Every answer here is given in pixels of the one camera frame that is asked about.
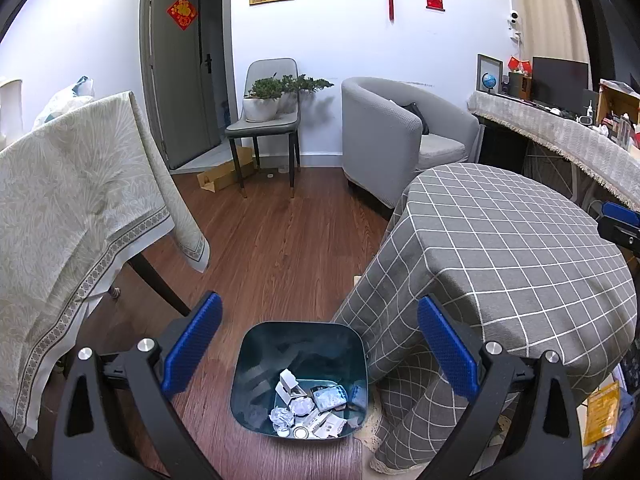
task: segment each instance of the curtain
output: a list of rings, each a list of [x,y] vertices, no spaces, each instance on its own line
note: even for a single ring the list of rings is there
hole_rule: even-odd
[[[520,14],[520,59],[539,56],[589,63],[578,0],[512,1]]]

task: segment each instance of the white lamp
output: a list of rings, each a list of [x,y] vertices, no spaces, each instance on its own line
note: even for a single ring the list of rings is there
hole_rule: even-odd
[[[23,134],[22,79],[0,79],[0,150]]]

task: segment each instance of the black cushion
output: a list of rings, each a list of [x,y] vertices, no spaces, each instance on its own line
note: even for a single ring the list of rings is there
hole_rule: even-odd
[[[417,116],[422,122],[422,134],[429,135],[429,125],[427,124],[424,115],[420,112],[420,108],[416,103],[409,103],[407,105],[399,105],[399,107],[404,108],[406,111],[411,112],[413,115]]]

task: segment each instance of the gray door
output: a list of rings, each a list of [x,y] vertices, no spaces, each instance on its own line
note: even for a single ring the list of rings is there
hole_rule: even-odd
[[[174,170],[220,143],[210,118],[214,110],[207,84],[202,78],[200,9],[182,30],[169,15],[177,0],[151,0],[150,50],[160,134],[169,167]]]

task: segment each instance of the white patterned tablecloth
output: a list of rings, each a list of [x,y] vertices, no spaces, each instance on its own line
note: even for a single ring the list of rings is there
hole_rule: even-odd
[[[640,210],[640,161],[607,137],[576,121],[486,92],[473,92],[467,108],[562,155],[626,206]]]
[[[0,152],[0,411],[25,445],[55,362],[123,264],[168,233],[203,272],[209,244],[132,92]]]

